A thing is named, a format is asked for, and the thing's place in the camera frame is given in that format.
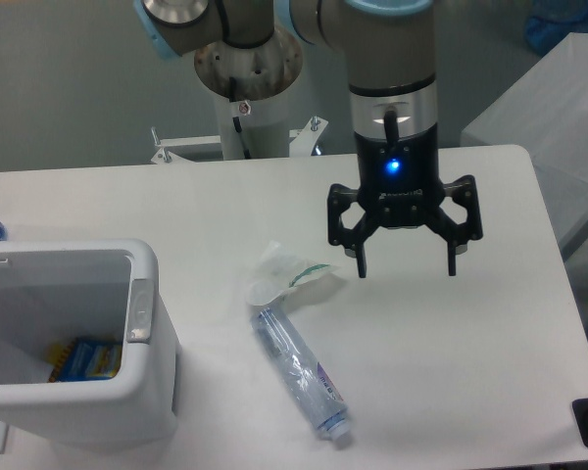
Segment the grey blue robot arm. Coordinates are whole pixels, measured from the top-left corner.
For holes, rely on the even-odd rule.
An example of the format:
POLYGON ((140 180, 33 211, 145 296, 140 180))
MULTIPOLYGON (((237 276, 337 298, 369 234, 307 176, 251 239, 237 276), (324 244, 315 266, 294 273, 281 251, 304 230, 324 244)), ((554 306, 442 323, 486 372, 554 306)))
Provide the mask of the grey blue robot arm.
POLYGON ((439 176, 434 7, 429 1, 137 1, 157 52, 186 54, 213 95, 228 160, 289 155, 286 93, 303 44, 344 56, 360 185, 333 184, 327 239, 367 271, 380 227, 425 226, 454 260, 482 237, 476 183, 439 176))

